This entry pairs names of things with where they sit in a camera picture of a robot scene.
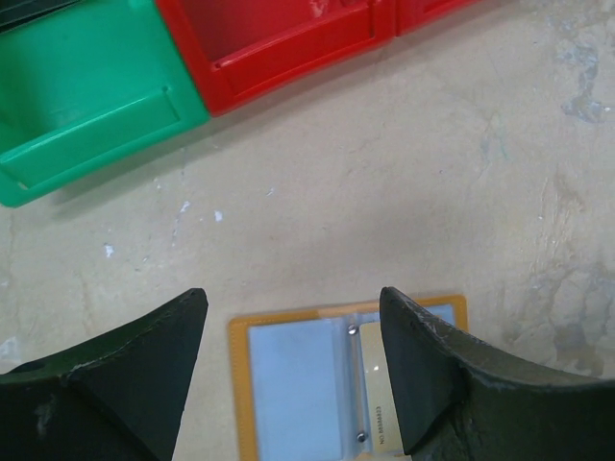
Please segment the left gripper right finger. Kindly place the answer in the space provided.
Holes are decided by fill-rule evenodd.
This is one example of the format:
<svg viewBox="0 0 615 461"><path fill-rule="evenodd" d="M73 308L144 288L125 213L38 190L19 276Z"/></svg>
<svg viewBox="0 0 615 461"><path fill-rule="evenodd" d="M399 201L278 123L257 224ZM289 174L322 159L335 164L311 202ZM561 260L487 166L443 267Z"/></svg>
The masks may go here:
<svg viewBox="0 0 615 461"><path fill-rule="evenodd" d="M381 337L414 460L611 460L614 382L539 365L451 326L394 287Z"/></svg>

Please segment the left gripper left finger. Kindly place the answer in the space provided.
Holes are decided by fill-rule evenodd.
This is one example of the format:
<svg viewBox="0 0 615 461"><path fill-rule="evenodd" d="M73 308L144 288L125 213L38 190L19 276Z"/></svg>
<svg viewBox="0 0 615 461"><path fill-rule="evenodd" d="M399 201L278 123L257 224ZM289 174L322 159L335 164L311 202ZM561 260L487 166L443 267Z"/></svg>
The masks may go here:
<svg viewBox="0 0 615 461"><path fill-rule="evenodd" d="M4 460L170 460L208 312L191 288L1 376Z"/></svg>

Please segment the gold card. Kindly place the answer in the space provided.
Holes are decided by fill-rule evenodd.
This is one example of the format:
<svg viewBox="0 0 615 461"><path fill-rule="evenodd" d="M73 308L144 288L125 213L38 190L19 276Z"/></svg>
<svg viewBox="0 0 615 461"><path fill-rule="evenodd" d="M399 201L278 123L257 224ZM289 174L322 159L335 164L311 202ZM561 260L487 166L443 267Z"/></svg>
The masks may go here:
<svg viewBox="0 0 615 461"><path fill-rule="evenodd" d="M381 338L381 324L372 322L361 325L359 340L373 452L377 455L401 453L402 440Z"/></svg>

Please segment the green plastic bin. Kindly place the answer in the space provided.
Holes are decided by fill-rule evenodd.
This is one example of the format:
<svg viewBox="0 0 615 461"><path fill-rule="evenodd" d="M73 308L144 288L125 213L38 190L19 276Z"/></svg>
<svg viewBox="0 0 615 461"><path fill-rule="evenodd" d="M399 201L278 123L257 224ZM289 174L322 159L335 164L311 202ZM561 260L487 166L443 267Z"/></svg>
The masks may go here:
<svg viewBox="0 0 615 461"><path fill-rule="evenodd" d="M1 35L4 206L208 120L153 1L78 1Z"/></svg>

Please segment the red bin with silver card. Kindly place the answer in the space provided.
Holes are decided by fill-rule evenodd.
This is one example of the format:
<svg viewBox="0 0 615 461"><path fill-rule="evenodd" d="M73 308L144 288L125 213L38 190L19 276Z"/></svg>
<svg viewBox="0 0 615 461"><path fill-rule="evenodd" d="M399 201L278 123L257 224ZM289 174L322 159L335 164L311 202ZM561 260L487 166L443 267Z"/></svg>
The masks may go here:
<svg viewBox="0 0 615 461"><path fill-rule="evenodd" d="M392 1L167 0L157 7L212 115L395 33Z"/></svg>

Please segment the red bin with gold card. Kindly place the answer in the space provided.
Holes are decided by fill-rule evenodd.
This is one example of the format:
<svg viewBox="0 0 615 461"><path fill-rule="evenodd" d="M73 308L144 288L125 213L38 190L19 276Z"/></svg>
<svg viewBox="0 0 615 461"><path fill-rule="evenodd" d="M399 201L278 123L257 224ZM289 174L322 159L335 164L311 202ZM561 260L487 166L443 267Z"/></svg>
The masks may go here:
<svg viewBox="0 0 615 461"><path fill-rule="evenodd" d="M384 30L388 37L405 36L433 25L463 24L510 4L514 1L391 1Z"/></svg>

